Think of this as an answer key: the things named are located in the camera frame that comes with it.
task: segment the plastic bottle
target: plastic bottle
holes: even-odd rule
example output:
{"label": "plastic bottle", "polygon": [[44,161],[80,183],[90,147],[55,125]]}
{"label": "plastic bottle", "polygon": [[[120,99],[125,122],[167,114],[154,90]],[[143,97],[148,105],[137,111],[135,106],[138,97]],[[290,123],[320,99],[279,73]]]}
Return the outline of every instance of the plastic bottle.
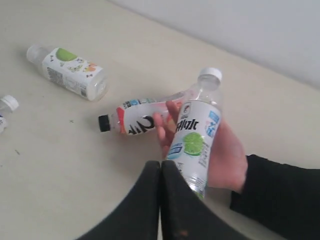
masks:
{"label": "plastic bottle", "polygon": [[222,73],[204,68],[186,96],[179,112],[174,139],[167,154],[173,160],[189,187],[204,197],[211,146],[221,121]]}
{"label": "plastic bottle", "polygon": [[26,58],[45,78],[89,101],[100,100],[107,92],[104,69],[63,48],[35,44]]}
{"label": "plastic bottle", "polygon": [[5,119],[7,114],[12,113],[19,107],[18,101],[10,95],[0,98],[0,134],[8,127],[8,121]]}
{"label": "plastic bottle", "polygon": [[152,118],[154,113],[162,113],[164,120],[174,132],[176,124],[168,114],[166,101],[173,101],[181,106],[185,91],[161,99],[145,98],[124,102],[111,115],[98,118],[101,132],[115,131],[125,135],[137,135],[155,129]]}

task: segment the hand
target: hand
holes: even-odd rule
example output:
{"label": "hand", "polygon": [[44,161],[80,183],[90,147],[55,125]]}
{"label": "hand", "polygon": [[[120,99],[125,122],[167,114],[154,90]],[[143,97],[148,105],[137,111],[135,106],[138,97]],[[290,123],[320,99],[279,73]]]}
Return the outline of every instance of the hand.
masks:
{"label": "hand", "polygon": [[[172,101],[168,101],[166,106],[174,122],[177,123],[178,107]],[[167,128],[161,114],[155,113],[153,118],[162,148],[162,156],[165,158],[175,133]],[[247,169],[248,162],[244,147],[229,125],[222,119],[211,148],[208,186],[229,189],[240,194],[246,181]]]}

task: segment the black jacket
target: black jacket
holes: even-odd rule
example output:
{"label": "black jacket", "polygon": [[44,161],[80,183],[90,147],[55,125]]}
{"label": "black jacket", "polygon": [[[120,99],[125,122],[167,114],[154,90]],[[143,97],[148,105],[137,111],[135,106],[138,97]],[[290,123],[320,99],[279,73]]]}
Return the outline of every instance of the black jacket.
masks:
{"label": "black jacket", "polygon": [[320,239],[320,169],[305,169],[250,155],[242,194],[230,208],[288,240]]}

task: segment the table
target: table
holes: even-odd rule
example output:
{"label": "table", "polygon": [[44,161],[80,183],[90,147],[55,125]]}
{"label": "table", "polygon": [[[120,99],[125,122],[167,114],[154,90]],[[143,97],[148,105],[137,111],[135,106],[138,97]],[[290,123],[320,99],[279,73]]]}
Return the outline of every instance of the table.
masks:
{"label": "table", "polygon": [[[316,89],[104,0],[3,0],[0,13],[0,94],[20,102],[0,136],[2,240],[71,240],[107,216],[161,154],[154,132],[100,133],[97,117],[181,91],[205,66],[223,72],[223,114],[248,154],[320,168]],[[26,60],[34,43],[107,68],[106,96],[89,102],[46,81]],[[209,190],[205,202],[248,236],[275,239],[230,211],[229,194]]]}

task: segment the white wall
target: white wall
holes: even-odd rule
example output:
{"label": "white wall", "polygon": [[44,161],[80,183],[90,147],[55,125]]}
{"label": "white wall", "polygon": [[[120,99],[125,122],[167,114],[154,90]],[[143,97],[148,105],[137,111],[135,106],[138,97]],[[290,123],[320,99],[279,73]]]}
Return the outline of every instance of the white wall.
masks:
{"label": "white wall", "polygon": [[111,0],[320,87],[319,0]]}

